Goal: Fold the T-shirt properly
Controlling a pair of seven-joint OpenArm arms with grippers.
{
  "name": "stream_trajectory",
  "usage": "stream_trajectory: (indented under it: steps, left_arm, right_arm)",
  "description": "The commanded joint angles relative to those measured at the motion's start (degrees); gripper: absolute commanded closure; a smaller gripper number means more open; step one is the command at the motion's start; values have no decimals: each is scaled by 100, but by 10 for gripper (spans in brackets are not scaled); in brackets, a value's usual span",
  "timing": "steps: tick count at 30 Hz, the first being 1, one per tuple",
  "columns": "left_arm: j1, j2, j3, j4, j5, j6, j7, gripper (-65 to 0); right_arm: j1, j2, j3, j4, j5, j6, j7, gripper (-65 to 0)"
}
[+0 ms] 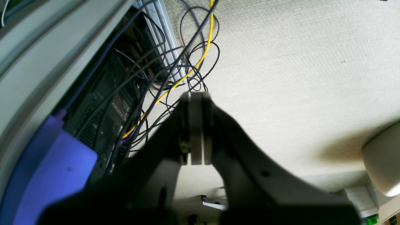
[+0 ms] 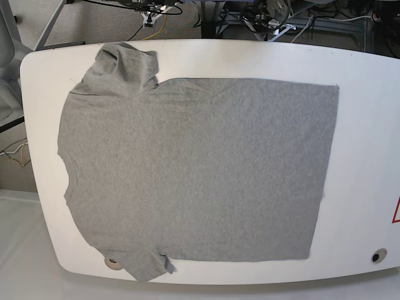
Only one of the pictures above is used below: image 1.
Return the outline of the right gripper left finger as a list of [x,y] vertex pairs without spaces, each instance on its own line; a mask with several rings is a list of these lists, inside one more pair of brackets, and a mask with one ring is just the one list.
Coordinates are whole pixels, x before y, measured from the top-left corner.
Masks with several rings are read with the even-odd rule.
[[39,225],[179,225],[172,209],[184,155],[187,93],[149,142],[100,181],[48,206]]

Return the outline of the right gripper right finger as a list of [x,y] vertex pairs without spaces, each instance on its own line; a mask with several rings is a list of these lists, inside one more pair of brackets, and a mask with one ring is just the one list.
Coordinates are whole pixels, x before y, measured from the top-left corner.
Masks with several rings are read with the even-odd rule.
[[359,225],[355,207],[267,156],[210,95],[202,94],[204,162],[221,176],[228,207],[220,225]]

